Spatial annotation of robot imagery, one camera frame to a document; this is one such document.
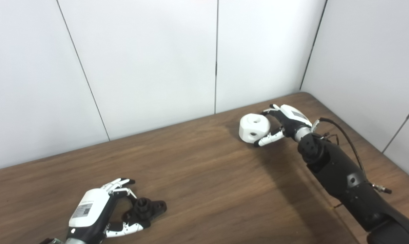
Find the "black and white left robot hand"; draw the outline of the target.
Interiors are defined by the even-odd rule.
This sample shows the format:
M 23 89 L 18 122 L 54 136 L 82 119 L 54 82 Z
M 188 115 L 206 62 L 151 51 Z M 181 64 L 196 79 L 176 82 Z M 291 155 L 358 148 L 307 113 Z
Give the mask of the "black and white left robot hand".
M 101 244 L 107 238 L 122 237 L 151 226 L 149 220 L 123 220 L 110 222 L 121 198 L 135 205 L 138 198 L 126 187 L 133 179 L 115 179 L 102 187 L 88 190 L 69 220 L 66 244 Z

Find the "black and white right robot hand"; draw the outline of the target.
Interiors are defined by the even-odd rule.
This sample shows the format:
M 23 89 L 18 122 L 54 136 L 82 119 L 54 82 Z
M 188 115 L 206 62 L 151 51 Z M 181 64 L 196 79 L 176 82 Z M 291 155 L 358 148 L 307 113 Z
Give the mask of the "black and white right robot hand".
M 282 138 L 291 138 L 299 142 L 305 135 L 313 133 L 313 124 L 298 109 L 290 105 L 277 106 L 271 104 L 270 108 L 260 113 L 262 116 L 271 115 L 280 123 L 280 127 L 271 131 L 263 138 L 255 141 L 256 148 L 271 144 Z

